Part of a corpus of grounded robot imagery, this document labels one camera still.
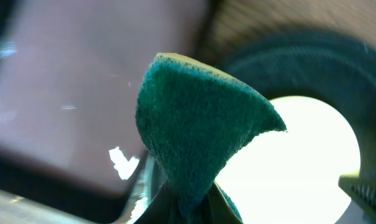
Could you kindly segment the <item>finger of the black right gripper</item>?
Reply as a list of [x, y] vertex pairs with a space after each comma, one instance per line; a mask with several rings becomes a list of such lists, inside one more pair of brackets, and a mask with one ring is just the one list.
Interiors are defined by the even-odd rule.
[[365, 179], [358, 172], [343, 174], [338, 186], [376, 223], [376, 179]]

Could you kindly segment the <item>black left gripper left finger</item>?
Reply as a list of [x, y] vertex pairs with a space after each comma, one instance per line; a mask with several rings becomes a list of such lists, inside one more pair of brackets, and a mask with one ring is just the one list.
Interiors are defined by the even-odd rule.
[[156, 196], [134, 224], [177, 224], [178, 212], [175, 195], [164, 182]]

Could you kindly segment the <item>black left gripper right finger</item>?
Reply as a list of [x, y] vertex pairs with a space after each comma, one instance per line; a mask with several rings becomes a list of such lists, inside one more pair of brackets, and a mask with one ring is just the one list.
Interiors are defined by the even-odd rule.
[[204, 224], [242, 224], [215, 182], [204, 197], [199, 214]]

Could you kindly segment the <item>green yellow sponge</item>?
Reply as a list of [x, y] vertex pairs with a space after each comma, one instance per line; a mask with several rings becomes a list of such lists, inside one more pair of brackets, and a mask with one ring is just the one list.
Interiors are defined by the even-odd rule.
[[201, 203], [227, 161], [256, 136], [287, 128], [251, 86], [176, 53], [149, 65], [135, 123], [173, 190], [178, 223], [202, 223]]

